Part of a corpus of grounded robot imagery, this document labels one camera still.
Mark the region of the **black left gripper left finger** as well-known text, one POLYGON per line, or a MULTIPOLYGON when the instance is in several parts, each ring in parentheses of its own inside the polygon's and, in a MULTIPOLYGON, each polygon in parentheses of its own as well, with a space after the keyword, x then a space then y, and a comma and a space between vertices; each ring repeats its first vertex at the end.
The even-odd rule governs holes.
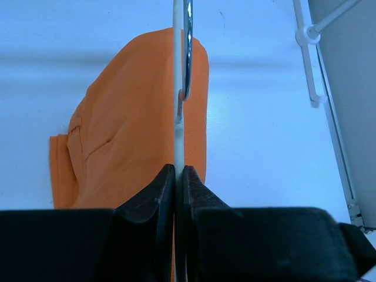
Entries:
POLYGON ((1 212, 2 281, 169 281, 174 168, 115 209, 1 212))

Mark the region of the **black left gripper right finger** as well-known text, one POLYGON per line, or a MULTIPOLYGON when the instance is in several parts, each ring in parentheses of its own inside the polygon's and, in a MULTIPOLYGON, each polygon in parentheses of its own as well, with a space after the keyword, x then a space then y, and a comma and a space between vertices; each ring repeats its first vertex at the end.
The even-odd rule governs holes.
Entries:
POLYGON ((337 222, 313 207, 231 208, 183 172, 189 281, 355 281, 337 222))

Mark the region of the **orange trousers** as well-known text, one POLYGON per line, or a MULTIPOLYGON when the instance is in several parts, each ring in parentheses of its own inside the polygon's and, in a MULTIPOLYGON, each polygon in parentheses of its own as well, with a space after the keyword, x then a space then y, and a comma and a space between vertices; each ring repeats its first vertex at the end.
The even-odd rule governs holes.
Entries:
POLYGON ((173 29, 132 39, 51 136, 57 209, 116 208, 174 162, 173 29))

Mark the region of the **wooden clothes hanger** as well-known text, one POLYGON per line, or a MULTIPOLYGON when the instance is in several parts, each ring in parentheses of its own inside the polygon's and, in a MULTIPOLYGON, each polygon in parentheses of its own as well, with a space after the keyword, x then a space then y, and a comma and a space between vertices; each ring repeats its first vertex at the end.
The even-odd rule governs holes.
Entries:
POLYGON ((186 281, 186 247, 184 236, 183 171, 184 113, 183 104, 190 96, 193 61, 193 1, 173 2, 173 101, 174 101, 174 279, 186 281))

